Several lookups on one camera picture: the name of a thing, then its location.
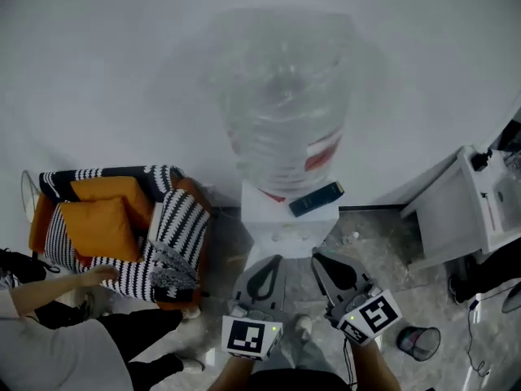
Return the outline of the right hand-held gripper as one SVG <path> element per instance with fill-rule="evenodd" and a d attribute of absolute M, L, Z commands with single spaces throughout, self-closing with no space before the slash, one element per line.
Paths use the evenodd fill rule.
<path fill-rule="evenodd" d="M 319 288 L 332 307 L 326 318 L 333 328 L 340 330 L 352 344 L 367 345 L 402 318 L 402 313 L 388 289 L 367 284 L 366 268 L 358 261 L 339 253 L 315 253 L 312 267 Z"/>

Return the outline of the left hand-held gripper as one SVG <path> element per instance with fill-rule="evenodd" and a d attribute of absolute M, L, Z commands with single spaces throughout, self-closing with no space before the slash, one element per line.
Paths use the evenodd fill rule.
<path fill-rule="evenodd" d="M 286 262 L 279 255 L 248 267 L 234 286 L 222 318 L 221 347 L 231 356 L 268 360 L 284 332 Z"/>

